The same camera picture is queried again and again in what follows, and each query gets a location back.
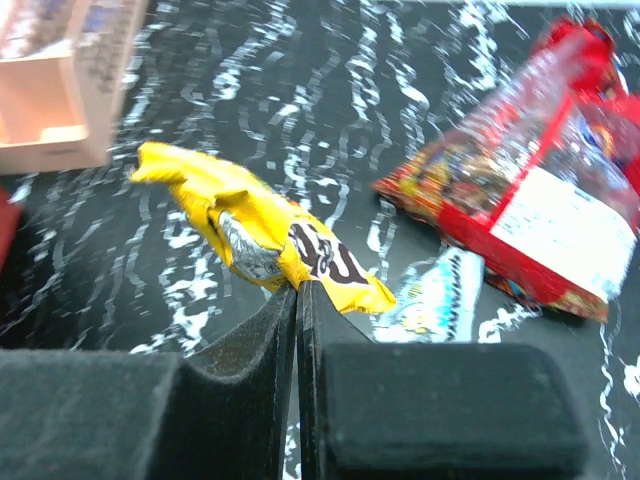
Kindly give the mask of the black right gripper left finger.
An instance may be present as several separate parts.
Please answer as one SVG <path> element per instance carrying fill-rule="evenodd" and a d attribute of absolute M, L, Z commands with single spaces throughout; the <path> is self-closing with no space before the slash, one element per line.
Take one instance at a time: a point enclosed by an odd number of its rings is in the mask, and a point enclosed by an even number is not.
<path fill-rule="evenodd" d="M 5 479 L 277 479 L 296 292 L 201 353 L 1 355 Z"/>

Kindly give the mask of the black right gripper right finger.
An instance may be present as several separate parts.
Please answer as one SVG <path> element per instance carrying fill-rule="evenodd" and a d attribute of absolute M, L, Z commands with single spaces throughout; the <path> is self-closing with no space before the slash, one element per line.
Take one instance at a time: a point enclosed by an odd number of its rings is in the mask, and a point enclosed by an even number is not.
<path fill-rule="evenodd" d="M 306 479 L 577 479 L 587 435 L 553 358 L 521 343 L 375 343 L 317 281 L 297 296 Z"/>

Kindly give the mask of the silver Himalaya snack packet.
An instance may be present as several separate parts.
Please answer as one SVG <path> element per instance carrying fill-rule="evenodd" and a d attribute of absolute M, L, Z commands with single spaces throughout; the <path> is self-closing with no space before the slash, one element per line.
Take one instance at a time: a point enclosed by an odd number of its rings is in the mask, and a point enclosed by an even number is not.
<path fill-rule="evenodd" d="M 483 281 L 484 259 L 459 247 L 410 264 L 395 293 L 395 308 L 373 323 L 374 338 L 387 343 L 471 341 Z"/>

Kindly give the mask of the yellow M&M's packet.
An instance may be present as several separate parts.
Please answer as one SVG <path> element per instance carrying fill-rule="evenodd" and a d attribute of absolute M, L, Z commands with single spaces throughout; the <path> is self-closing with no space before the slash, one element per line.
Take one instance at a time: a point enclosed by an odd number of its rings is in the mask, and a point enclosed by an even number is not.
<path fill-rule="evenodd" d="M 320 282 L 341 313 L 384 313 L 394 295 L 299 204 L 250 170 L 181 147 L 145 142 L 135 183 L 163 183 L 191 225 L 237 275 L 270 291 Z"/>

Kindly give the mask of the large red candy bag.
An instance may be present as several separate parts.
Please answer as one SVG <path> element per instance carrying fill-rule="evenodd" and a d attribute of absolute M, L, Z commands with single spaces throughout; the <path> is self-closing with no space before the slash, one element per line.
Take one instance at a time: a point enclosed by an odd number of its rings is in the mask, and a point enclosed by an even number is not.
<path fill-rule="evenodd" d="M 605 322 L 639 233 L 639 98 L 596 21 L 557 19 L 512 80 L 373 189 L 525 302 Z"/>

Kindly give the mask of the red brown paper bag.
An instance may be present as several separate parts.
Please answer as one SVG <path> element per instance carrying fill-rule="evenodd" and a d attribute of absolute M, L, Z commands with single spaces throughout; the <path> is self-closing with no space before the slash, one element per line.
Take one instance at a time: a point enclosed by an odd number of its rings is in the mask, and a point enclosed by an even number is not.
<path fill-rule="evenodd" d="M 0 270 L 6 261 L 12 241 L 16 234 L 22 209 L 10 202 L 8 193 L 0 190 Z"/>

